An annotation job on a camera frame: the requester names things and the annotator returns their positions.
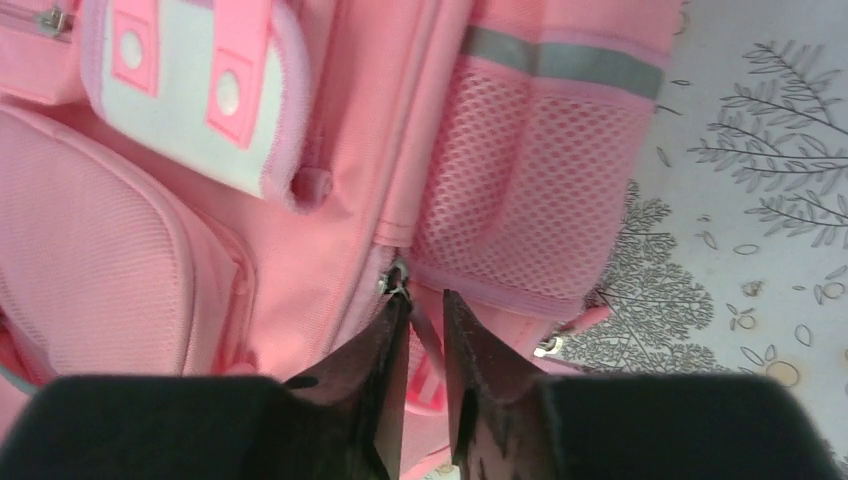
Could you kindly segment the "pink student backpack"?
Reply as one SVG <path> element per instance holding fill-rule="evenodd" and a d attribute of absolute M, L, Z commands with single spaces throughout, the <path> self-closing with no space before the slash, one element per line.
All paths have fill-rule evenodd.
<path fill-rule="evenodd" d="M 293 377 L 413 305 L 400 473 L 448 455 L 441 296 L 586 308 L 679 1 L 5 1 L 1 429 L 73 374 Z"/>

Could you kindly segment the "floral table mat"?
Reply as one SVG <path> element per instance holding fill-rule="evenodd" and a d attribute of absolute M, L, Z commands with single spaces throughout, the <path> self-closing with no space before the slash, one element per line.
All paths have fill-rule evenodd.
<path fill-rule="evenodd" d="M 412 246 L 588 374 L 780 384 L 847 475 L 847 5 L 682 1 L 673 59 L 475 26 Z"/>

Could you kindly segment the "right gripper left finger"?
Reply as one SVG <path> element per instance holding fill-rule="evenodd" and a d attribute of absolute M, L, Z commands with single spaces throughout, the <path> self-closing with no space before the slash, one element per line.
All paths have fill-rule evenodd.
<path fill-rule="evenodd" d="M 390 295 L 360 333 L 285 381 L 285 478 L 399 477 L 411 311 Z"/>

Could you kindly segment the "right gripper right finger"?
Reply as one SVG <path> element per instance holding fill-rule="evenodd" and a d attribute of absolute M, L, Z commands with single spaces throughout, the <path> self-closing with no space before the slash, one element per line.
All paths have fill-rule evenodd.
<path fill-rule="evenodd" d="M 462 479 L 562 479 L 550 377 L 443 292 L 451 459 Z"/>

